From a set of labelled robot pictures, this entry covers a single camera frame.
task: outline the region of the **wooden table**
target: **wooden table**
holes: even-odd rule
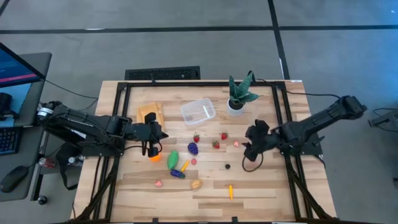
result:
[[[103,82],[96,115],[112,114],[117,84],[116,81]],[[304,92],[302,82],[286,81],[286,86],[289,91]],[[255,119],[265,120],[272,128],[277,126],[271,88],[255,86],[250,87],[250,91],[260,97],[244,106],[242,116],[230,117],[226,113],[229,97],[227,86],[133,87],[127,116],[135,121],[137,107],[153,101],[162,103],[165,132],[170,137],[161,140],[163,152],[160,162],[151,162],[148,157],[142,156],[140,149],[129,149],[122,156],[111,221],[151,222],[152,218],[157,217],[160,222],[220,222],[231,221],[233,216],[237,216],[239,221],[251,222],[294,221],[285,162],[278,150],[265,152],[264,163],[260,169],[248,173],[241,167],[244,148],[233,146],[234,140],[248,141],[244,134]],[[119,111],[122,111],[123,94]],[[199,126],[189,127],[184,123],[180,107],[202,98],[211,99],[216,117]],[[310,116],[306,96],[289,95],[289,103],[293,120]],[[280,107],[285,114],[282,97]],[[220,133],[223,131],[229,134],[225,141],[220,139]],[[187,167],[185,179],[172,177],[167,169],[167,156],[172,150],[179,152],[177,169],[180,169],[186,160],[192,159],[187,145],[193,141],[195,132],[200,134],[197,165],[190,164]],[[220,149],[212,148],[211,142],[214,139],[220,140]],[[84,162],[75,198],[77,215],[90,201],[97,160],[97,157],[92,157]],[[302,156],[302,160],[309,191],[327,213],[335,216],[323,164],[313,156]],[[226,170],[225,164],[230,164],[231,168]],[[248,168],[254,167],[257,162],[247,162],[246,165]],[[201,189],[190,189],[190,182],[194,179],[203,180]],[[161,188],[155,186],[156,180],[163,182]],[[232,201],[228,194],[229,184],[232,184],[234,189]],[[298,189],[297,192],[302,216],[305,216],[302,195]],[[107,198],[106,193],[100,218],[104,217]]]

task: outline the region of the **plastic container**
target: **plastic container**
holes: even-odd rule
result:
[[[181,114],[186,124],[193,125],[216,116],[216,110],[209,98],[182,105]]]

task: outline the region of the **red strawberry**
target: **red strawberry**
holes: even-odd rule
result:
[[[220,148],[220,143],[218,141],[213,141],[213,148],[219,149]]]
[[[225,140],[227,138],[228,138],[228,133],[227,132],[221,133],[221,140]]]
[[[200,139],[200,135],[197,134],[197,133],[195,133],[195,134],[193,135],[193,141],[194,141],[195,143],[198,143],[198,142],[199,142],[199,139]]]

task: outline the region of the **potted plant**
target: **potted plant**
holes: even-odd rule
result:
[[[259,95],[249,92],[249,87],[254,74],[252,71],[242,80],[239,85],[235,84],[234,78],[229,76],[229,99],[226,112],[230,116],[239,116],[243,113],[243,105],[254,101]]]

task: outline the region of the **computer screen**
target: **computer screen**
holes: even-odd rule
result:
[[[44,76],[0,43],[0,87],[32,83]]]

